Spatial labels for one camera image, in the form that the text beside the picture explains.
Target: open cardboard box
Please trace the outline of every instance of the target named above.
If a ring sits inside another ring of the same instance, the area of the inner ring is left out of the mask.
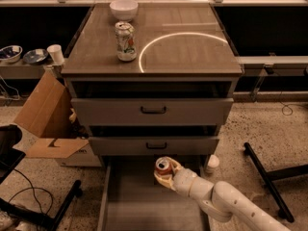
[[[54,158],[61,166],[101,166],[88,140],[71,139],[70,96],[51,73],[45,72],[14,120],[38,137],[27,157]]]

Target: white robotic arm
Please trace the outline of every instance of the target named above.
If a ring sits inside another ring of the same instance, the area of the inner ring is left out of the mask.
[[[213,184],[169,157],[156,161],[154,176],[163,186],[194,199],[203,212],[218,221],[229,221],[235,215],[254,231],[290,231],[229,183]]]

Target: speckled concrete floor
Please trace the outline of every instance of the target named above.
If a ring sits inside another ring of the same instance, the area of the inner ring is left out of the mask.
[[[206,174],[212,182],[224,180],[244,193],[262,209],[276,217],[291,230],[306,230],[308,225],[308,175],[297,176],[275,183],[277,189],[295,217],[288,223],[277,215],[278,207],[264,187],[263,180],[251,160],[243,153],[244,143],[249,142],[267,171],[283,167],[308,164],[308,110],[292,105],[282,110],[281,103],[235,103],[227,123],[221,128],[216,155],[220,165],[213,174]],[[0,125],[13,122],[20,107],[0,107]],[[15,147],[26,151],[36,137],[23,130],[23,139]],[[52,159],[24,159],[17,167],[27,175],[36,187],[45,188],[54,195],[50,216],[54,216],[70,186],[76,179],[82,180],[82,197],[75,199],[67,210],[58,230],[96,230],[104,170],[99,167],[60,167]],[[13,172],[0,185],[0,197],[10,199],[18,191],[29,187],[26,180]],[[48,209],[50,199],[38,191],[42,208]],[[28,208],[38,206],[31,192],[24,192],[15,200]],[[210,218],[213,231],[246,231],[249,228],[237,217],[227,223]]]

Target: can on table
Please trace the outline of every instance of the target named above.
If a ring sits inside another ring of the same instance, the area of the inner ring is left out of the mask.
[[[118,58],[125,62],[134,60],[137,56],[134,43],[134,27],[125,21],[119,21],[115,25]]]

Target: drawer handle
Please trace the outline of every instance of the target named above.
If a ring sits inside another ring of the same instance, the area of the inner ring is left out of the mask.
[[[141,112],[143,114],[164,114],[167,111],[166,106],[160,109],[155,108],[145,108],[144,106],[141,106]]]
[[[167,148],[167,143],[161,143],[161,144],[154,144],[154,143],[146,143],[146,148],[151,149],[151,150],[158,150],[158,149],[166,149]]]

